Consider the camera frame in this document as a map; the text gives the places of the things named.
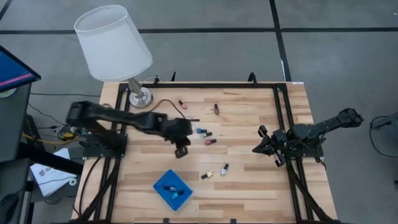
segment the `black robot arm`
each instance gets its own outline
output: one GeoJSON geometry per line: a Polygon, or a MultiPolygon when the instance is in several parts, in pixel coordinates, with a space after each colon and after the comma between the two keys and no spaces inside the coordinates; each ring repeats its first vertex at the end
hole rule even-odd
{"type": "Polygon", "coordinates": [[[269,137],[266,127],[262,125],[259,128],[262,141],[252,151],[268,156],[275,155],[275,163],[280,167],[285,163],[285,157],[282,154],[288,154],[290,157],[302,157],[304,154],[306,156],[320,156],[317,154],[317,149],[324,141],[324,139],[319,138],[320,136],[337,128],[356,128],[362,122],[361,115],[354,109],[347,108],[337,116],[317,124],[295,124],[292,129],[287,131],[287,134],[278,129],[269,137]]]}
{"type": "Polygon", "coordinates": [[[98,121],[110,121],[135,127],[138,131],[163,137],[165,141],[175,143],[177,157],[187,154],[190,145],[187,136],[192,134],[191,121],[182,118],[167,119],[167,114],[155,112],[129,113],[115,110],[89,101],[72,103],[67,123],[89,130],[108,150],[118,150],[123,144],[123,135],[115,130],[108,130],[98,121]]]}

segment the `floor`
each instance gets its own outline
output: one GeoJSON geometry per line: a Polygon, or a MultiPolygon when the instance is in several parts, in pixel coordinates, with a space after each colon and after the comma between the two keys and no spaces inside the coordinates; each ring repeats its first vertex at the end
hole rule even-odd
{"type": "MultiPolygon", "coordinates": [[[[372,148],[369,122],[398,111],[398,2],[0,0],[0,8],[5,6],[0,11],[0,44],[42,76],[32,85],[32,92],[101,93],[102,83],[90,76],[72,30],[80,15],[106,4],[126,7],[139,29],[177,29],[166,34],[146,30],[142,35],[154,64],[139,80],[153,75],[169,80],[176,71],[176,80],[243,81],[254,72],[259,81],[304,82],[315,122],[355,108],[366,122],[356,129],[327,134],[324,143],[338,217],[348,223],[397,222],[398,160],[372,148]],[[181,30],[217,27],[235,29],[181,30]]],[[[33,106],[60,120],[70,103],[78,100],[98,98],[30,97],[33,106]]],[[[31,108],[28,112],[38,126],[55,124],[31,108]]],[[[381,151],[398,156],[394,134],[396,130],[388,127],[373,132],[373,138],[381,151]]],[[[33,222],[66,222],[73,201],[65,197],[56,205],[37,203],[33,222]]]]}

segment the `blue plastic container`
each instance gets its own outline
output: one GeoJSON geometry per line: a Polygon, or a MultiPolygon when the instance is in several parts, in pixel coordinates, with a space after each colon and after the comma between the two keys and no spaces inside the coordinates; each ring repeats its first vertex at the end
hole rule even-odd
{"type": "Polygon", "coordinates": [[[168,170],[155,184],[154,189],[168,203],[168,205],[177,211],[181,205],[191,196],[192,190],[182,181],[182,179],[172,170],[168,170]],[[175,192],[165,190],[164,186],[173,186],[179,190],[184,190],[184,194],[173,199],[175,192]]]}

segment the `monitor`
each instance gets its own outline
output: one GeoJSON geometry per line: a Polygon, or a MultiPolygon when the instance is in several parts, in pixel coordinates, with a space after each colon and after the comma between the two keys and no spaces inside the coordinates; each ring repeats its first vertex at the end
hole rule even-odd
{"type": "Polygon", "coordinates": [[[40,79],[39,74],[0,45],[0,93],[40,79]]]}

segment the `lamp base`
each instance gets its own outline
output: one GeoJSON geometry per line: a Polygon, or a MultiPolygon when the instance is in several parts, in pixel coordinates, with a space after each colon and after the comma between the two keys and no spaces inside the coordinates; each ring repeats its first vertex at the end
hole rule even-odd
{"type": "Polygon", "coordinates": [[[137,109],[144,109],[152,103],[154,97],[147,88],[141,87],[141,92],[138,94],[131,93],[129,99],[133,107],[137,109]]]}

